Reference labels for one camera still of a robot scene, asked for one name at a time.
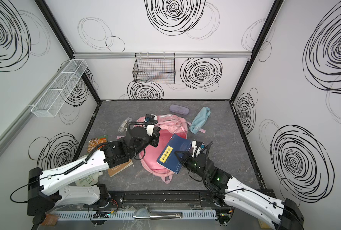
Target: blue book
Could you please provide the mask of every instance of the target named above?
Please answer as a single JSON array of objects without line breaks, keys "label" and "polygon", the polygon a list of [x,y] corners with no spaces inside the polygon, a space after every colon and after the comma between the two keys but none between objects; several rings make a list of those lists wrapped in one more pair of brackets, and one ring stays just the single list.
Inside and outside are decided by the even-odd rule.
[{"label": "blue book", "polygon": [[156,161],[165,168],[168,168],[170,171],[178,174],[182,165],[178,161],[174,152],[189,151],[191,148],[191,143],[191,140],[187,140],[177,136],[177,134],[173,134],[168,144],[163,149],[162,154],[160,154]]}]

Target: wire basket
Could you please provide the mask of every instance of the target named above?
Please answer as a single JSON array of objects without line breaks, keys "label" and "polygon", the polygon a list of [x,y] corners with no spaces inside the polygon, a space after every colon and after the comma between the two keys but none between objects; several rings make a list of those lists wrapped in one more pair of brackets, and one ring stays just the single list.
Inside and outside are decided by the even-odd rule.
[{"label": "wire basket", "polygon": [[135,53],[133,80],[149,80],[155,83],[176,82],[175,53]]},{"label": "wire basket", "polygon": [[31,109],[37,117],[55,117],[87,68],[84,59],[72,59]]}]

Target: pink tag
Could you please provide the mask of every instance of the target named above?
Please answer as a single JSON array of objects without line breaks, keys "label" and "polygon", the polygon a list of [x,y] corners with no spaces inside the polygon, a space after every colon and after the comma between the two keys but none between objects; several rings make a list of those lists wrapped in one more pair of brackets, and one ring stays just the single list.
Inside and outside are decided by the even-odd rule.
[{"label": "pink tag", "polygon": [[203,130],[203,129],[199,129],[199,131],[202,132],[202,133],[205,133],[205,132],[206,132],[206,130]]}]

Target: pink backpack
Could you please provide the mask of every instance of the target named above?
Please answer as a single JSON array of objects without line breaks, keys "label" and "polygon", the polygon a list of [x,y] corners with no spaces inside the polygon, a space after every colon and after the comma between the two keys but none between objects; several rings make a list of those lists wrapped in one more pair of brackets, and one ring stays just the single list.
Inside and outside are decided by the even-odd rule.
[{"label": "pink backpack", "polygon": [[[140,117],[137,121],[144,122],[144,120],[145,117]],[[168,141],[171,139],[173,134],[177,134],[178,136],[187,139],[187,123],[184,118],[173,114],[155,116],[155,120],[158,121],[155,127],[160,127],[161,129],[159,132],[160,136],[158,147],[155,148],[151,145],[147,146],[145,149],[145,157],[141,159],[144,155],[144,152],[141,152],[139,154],[139,158],[141,159],[142,166],[148,172],[161,177],[162,181],[168,184],[172,180],[174,172],[159,165],[156,160],[162,153],[164,147],[168,144]]]}]

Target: yellow title label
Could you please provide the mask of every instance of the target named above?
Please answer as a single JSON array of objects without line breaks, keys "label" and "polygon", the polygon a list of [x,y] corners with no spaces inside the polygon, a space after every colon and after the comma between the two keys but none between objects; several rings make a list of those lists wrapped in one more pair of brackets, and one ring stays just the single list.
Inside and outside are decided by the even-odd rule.
[{"label": "yellow title label", "polygon": [[173,150],[173,148],[168,145],[167,149],[164,151],[164,153],[163,153],[162,157],[159,159],[159,161],[165,163],[165,161],[167,160],[167,158],[168,158],[168,156],[172,150]]}]

